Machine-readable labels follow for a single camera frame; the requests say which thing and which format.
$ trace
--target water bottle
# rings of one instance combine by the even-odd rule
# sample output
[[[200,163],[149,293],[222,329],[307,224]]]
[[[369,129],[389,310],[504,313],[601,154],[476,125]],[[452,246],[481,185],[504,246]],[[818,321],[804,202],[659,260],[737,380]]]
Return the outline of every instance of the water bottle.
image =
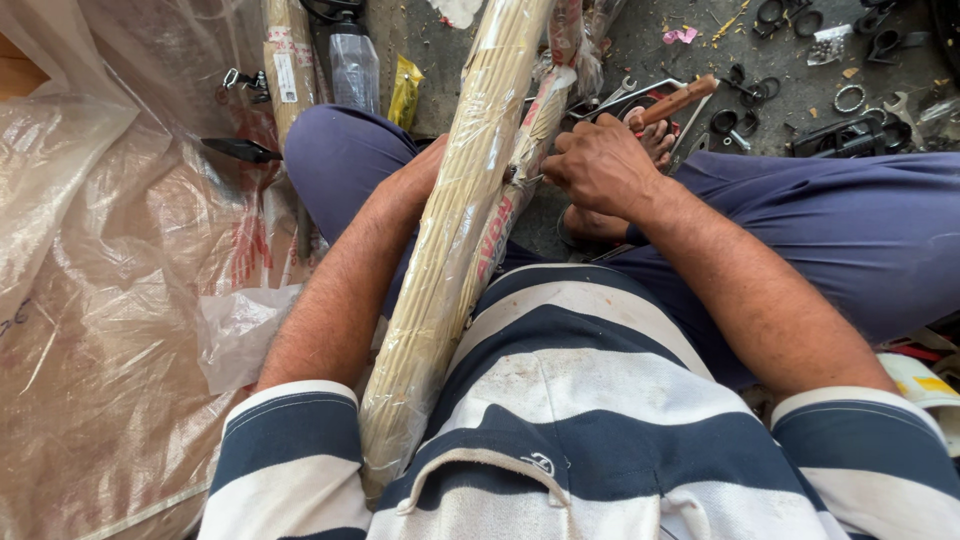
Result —
[[[333,102],[380,114],[380,59],[373,51],[367,28],[357,22],[363,2],[318,0],[330,6],[321,20],[332,25],[330,65],[333,68]]]

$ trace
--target pink paper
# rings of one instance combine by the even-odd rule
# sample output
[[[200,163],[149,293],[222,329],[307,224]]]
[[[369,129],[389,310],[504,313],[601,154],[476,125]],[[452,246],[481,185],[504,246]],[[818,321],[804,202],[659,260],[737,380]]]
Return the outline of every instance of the pink paper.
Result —
[[[669,45],[677,39],[684,43],[689,43],[697,36],[696,28],[687,28],[686,30],[671,30],[663,35],[663,42]]]

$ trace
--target plastic bottle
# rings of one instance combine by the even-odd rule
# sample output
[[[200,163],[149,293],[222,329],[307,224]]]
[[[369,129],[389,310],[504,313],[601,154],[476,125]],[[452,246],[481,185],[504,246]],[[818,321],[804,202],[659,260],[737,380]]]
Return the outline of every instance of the plastic bottle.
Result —
[[[380,59],[367,29],[352,12],[342,12],[330,35],[333,101],[338,105],[380,114]]]

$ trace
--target yellow packet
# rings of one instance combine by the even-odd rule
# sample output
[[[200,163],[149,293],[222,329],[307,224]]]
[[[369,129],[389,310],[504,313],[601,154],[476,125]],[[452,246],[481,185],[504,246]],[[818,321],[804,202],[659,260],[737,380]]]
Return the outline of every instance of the yellow packet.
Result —
[[[406,131],[414,123],[417,112],[417,86],[423,80],[423,74],[413,62],[396,55],[396,79],[394,79],[394,97],[390,100],[387,119]]]

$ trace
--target hairy forearm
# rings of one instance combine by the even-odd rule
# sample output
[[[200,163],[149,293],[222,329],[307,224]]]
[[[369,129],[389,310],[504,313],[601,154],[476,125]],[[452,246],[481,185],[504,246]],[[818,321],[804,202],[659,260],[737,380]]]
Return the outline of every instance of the hairy forearm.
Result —
[[[333,244],[280,326],[257,391],[295,380],[354,386],[423,203],[401,169],[373,192]]]
[[[680,184],[663,178],[630,214],[776,398],[838,385],[897,391],[870,346],[819,291]]]

